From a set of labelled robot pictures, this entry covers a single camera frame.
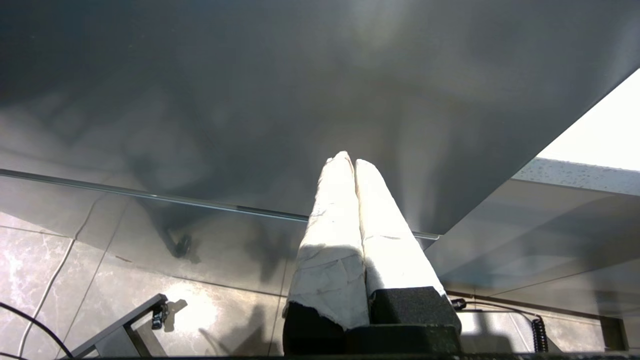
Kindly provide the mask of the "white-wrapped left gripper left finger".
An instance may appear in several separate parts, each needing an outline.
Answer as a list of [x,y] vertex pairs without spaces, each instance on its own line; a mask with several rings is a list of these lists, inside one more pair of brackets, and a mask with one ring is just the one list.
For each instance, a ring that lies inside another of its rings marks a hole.
[[370,323],[355,169],[346,151],[322,167],[283,320],[286,356],[343,354],[347,332]]

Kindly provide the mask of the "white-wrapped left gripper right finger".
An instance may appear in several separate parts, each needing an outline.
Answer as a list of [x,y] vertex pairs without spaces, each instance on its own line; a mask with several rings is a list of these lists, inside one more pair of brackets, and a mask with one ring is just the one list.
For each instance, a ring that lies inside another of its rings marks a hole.
[[460,330],[444,286],[382,174],[371,162],[358,159],[355,182],[371,324]]

